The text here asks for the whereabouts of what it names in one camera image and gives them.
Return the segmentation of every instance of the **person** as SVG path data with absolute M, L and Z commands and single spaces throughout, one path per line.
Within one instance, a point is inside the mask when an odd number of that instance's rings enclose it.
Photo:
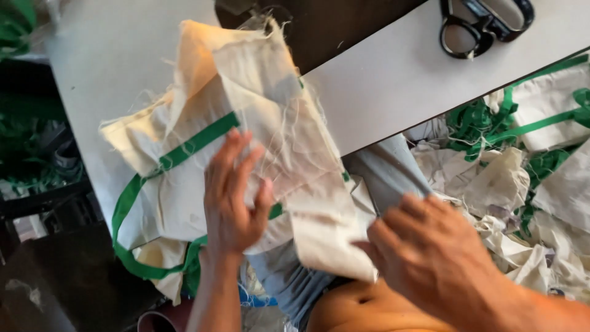
M 254 208 L 244 204 L 247 179 L 264 153 L 254 148 L 234 166 L 250 139 L 232 130 L 205 173 L 208 244 L 199 256 L 191 332 L 241 330 L 237 271 L 274 203 L 273 184 L 265 179 Z M 496 268 L 469 222 L 430 193 L 403 136 L 344 162 L 363 173 L 382 216 L 369 227 L 368 241 L 353 243 L 379 270 L 377 283 L 306 269 L 292 241 L 248 257 L 301 332 L 590 331 L 589 307 L 516 285 Z M 393 202 L 382 199 L 383 190 Z M 387 203 L 392 207 L 385 209 Z

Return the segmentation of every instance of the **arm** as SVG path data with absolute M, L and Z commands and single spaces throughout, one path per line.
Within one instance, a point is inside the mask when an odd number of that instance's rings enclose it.
M 515 285 L 477 232 L 434 196 L 405 195 L 367 231 L 363 249 L 389 287 L 461 332 L 590 331 L 590 308 Z
M 237 273 L 242 252 L 262 236 L 273 203 L 272 182 L 265 179 L 255 208 L 244 204 L 248 177 L 264 149 L 258 146 L 234 167 L 252 134 L 233 128 L 205 172 L 205 218 L 208 244 L 201 249 L 201 281 L 186 330 L 239 332 L 240 299 Z

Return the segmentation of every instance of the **finger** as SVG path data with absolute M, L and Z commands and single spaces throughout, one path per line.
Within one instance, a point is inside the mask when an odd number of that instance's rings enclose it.
M 385 267 L 385 260 L 375 245 L 367 241 L 355 241 L 351 242 L 350 244 L 364 251 L 367 256 L 369 256 L 371 262 L 373 262 L 373 265 L 375 265 L 377 270 L 381 272 L 383 271 L 383 268 Z
M 412 193 L 405 193 L 402 197 L 399 209 L 416 218 L 419 222 L 425 222 L 430 215 L 430 205 Z
M 273 199 L 273 182 L 265 178 L 260 183 L 260 188 L 254 200 L 254 214 L 251 221 L 251 227 L 256 232 L 262 232 L 268 224 L 268 214 L 274 203 Z
M 244 193 L 248 187 L 248 178 L 254 169 L 256 162 L 262 157 L 264 147 L 257 145 L 250 154 L 242 160 L 238 167 L 230 175 L 227 182 L 228 193 L 233 202 L 244 203 Z
M 455 209 L 451 206 L 451 204 L 449 204 L 448 202 L 442 201 L 440 198 L 438 198 L 434 194 L 428 195 L 424 199 L 424 201 L 428 205 L 432 206 L 433 208 L 437 209 L 440 212 L 450 213 L 450 212 L 455 211 Z
M 399 236 L 387 227 L 380 218 L 377 218 L 367 229 L 367 237 L 369 238 L 369 242 L 375 245 L 383 255 L 391 252 L 395 253 L 401 244 Z
M 390 208 L 383 222 L 403 240 L 415 240 L 424 231 L 424 224 L 401 209 Z
M 227 135 L 227 140 L 213 157 L 208 173 L 210 173 L 210 188 L 216 197 L 222 196 L 227 187 L 229 173 L 234 169 L 235 159 L 240 152 L 250 143 L 252 133 L 246 132 L 240 135 L 237 129 L 232 128 Z

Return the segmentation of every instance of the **right hand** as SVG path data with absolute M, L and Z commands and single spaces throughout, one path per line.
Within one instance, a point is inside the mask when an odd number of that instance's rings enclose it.
M 389 287 L 460 330 L 487 330 L 482 317 L 503 315 L 522 291 L 497 269 L 475 228 L 433 195 L 404 195 L 367 233 L 368 242 L 353 244 Z

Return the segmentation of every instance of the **left hand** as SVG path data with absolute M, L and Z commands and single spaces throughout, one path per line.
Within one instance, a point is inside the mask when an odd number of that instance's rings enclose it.
M 241 262 L 242 252 L 255 244 L 268 223 L 273 205 L 273 183 L 263 179 L 254 208 L 244 203 L 248 177 L 264 153 L 259 145 L 242 162 L 235 161 L 252 140 L 252 133 L 241 134 L 232 128 L 225 144 L 213 157 L 205 171 L 205 218 L 208 244 L 202 254 L 206 260 Z

